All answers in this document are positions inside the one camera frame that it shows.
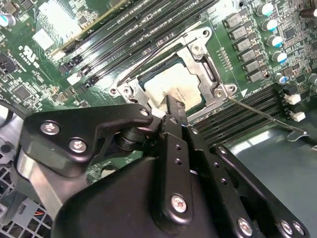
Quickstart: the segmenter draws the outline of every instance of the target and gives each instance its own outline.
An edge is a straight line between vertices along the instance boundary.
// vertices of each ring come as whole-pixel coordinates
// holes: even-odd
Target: mounting hole
[[[215,166],[217,169],[220,169],[220,165],[217,162],[215,162],[213,166]]]
[[[178,121],[174,117],[170,117],[169,120],[174,124],[178,124]]]
[[[195,135],[198,135],[198,131],[197,131],[195,128],[192,128],[192,132],[193,132]]]
[[[148,115],[150,115],[150,113],[147,111],[147,110],[145,110],[145,109],[140,109],[140,113],[142,114],[142,115],[144,115],[144,116],[148,116]]]
[[[181,164],[182,164],[182,161],[181,161],[180,159],[176,159],[176,160],[175,160],[175,164],[181,165]]]
[[[133,98],[131,98],[131,99],[129,99],[129,100],[130,100],[131,103],[138,103],[138,102],[139,102],[138,100],[133,99]]]
[[[228,185],[227,180],[225,180],[224,178],[221,179],[221,182],[222,182],[224,185]]]
[[[229,87],[229,92],[234,92],[236,88],[234,86]]]
[[[208,30],[205,30],[205,31],[203,31],[203,36],[205,36],[205,37],[208,37],[209,36],[209,31]]]

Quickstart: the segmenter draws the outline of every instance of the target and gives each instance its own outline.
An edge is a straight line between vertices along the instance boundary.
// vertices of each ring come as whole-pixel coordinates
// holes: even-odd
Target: cable
[[[19,108],[19,105],[11,105],[10,103],[6,102],[5,100],[0,99],[0,106],[7,108],[10,112],[16,114],[18,117],[22,118],[23,120],[28,115],[28,111],[24,108]]]

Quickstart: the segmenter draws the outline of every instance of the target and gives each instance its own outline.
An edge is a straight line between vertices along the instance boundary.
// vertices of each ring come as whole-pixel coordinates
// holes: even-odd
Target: label
[[[196,75],[190,74],[186,67],[177,63],[146,82],[144,88],[152,107],[158,107],[164,97],[170,95],[185,103],[185,110],[188,111],[202,101],[199,83]]]
[[[35,35],[32,38],[42,47],[43,50],[47,50],[54,44],[54,41],[43,29],[35,33]]]

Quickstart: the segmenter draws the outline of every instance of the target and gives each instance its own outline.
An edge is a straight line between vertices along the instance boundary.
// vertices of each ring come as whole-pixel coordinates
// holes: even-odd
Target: white sticker
[[[199,83],[196,75],[192,75],[186,67],[177,63],[146,82],[144,88],[152,107],[158,107],[164,97],[170,95],[185,103],[185,110],[188,111],[202,102]]]
[[[47,50],[54,44],[54,41],[43,29],[35,33],[35,35],[32,38],[43,48],[43,50]]]
[[[47,17],[48,22],[54,27],[64,43],[82,31],[77,20],[72,18],[56,2],[45,2],[39,7],[39,10]]]
[[[77,73],[72,74],[67,78],[67,81],[70,83],[70,85],[74,85],[75,83],[79,82],[81,77],[77,76]]]

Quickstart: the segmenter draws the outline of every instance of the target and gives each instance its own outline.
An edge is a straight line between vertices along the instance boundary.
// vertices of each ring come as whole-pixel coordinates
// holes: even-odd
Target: green circuit board
[[[103,62],[104,67],[109,66],[106,70],[98,71],[96,68],[99,65],[95,64],[95,59],[111,47],[116,46],[107,44],[95,55],[85,59],[85,64],[92,70],[88,74],[82,75],[79,72],[83,71],[85,64],[76,66],[67,73],[59,70],[72,57],[85,54],[85,51],[77,51],[78,54],[68,52],[69,47],[76,42],[80,43],[89,34],[111,22],[127,7],[130,9],[147,7],[147,11],[149,11],[150,4],[154,6],[157,2],[156,7],[161,7],[160,12],[163,14],[165,10],[170,11],[168,6],[176,4],[177,1],[1,0],[1,10],[12,14],[16,20],[14,26],[0,29],[0,61],[1,57],[7,57],[15,65],[13,71],[0,75],[1,97],[11,103],[20,104],[32,112],[125,103],[123,98],[108,94],[108,88],[116,76],[146,54],[154,51],[158,42],[162,44],[162,41],[172,39],[197,19],[202,22],[198,28],[208,26],[212,29],[212,36],[206,47],[223,82],[237,85],[238,91],[235,94],[237,100],[251,96],[276,82],[274,76],[277,73],[282,73],[290,82],[296,83],[302,94],[302,100],[309,102],[316,97],[310,91],[311,84],[308,82],[308,77],[317,68],[316,25],[313,20],[302,19],[299,16],[302,9],[310,6],[309,1],[303,3],[302,0],[218,0],[198,12],[196,14],[198,18],[191,17],[191,11],[194,11],[200,4],[204,4],[203,1],[183,1],[184,5],[187,5],[178,8],[181,13],[175,11],[174,16],[169,18],[172,19],[169,23],[173,21],[176,23],[182,20],[182,14],[187,14],[189,17],[182,21],[182,24],[168,31],[162,31],[161,38],[156,36],[152,41],[153,44],[143,46],[141,39],[135,41],[133,46],[140,46],[139,50],[134,51],[134,48],[128,48],[127,44],[122,51],[116,52],[111,60]],[[263,2],[270,2],[274,6],[273,14],[269,17],[256,15],[257,7]],[[244,64],[239,59],[239,53],[234,47],[236,41],[230,37],[232,29],[228,29],[224,25],[228,17],[238,12],[243,12],[243,14],[241,13],[242,21],[239,24],[245,26],[247,34],[244,37],[250,38],[251,47],[254,47],[261,66],[260,71],[263,78],[255,82],[250,81],[249,74],[246,73],[243,68]],[[278,22],[278,27],[273,32],[261,29],[262,22],[267,18],[275,19]],[[111,32],[111,28],[109,29],[104,31],[105,35]],[[271,34],[283,38],[281,48],[269,47],[265,43]],[[288,59],[285,63],[271,60],[271,55],[276,50],[287,53]],[[127,60],[116,63],[126,56],[129,56]],[[72,75],[80,75],[81,79],[76,83],[70,83],[69,77]],[[85,92],[76,91],[80,85],[95,75],[98,76],[96,84]],[[228,104],[224,104],[203,118],[209,117],[227,106]],[[129,158],[117,159],[116,161],[119,162],[114,162],[114,164],[122,167],[139,156],[140,154],[137,154]],[[92,180],[96,180],[97,170],[101,170],[104,165],[97,165],[92,169]]]

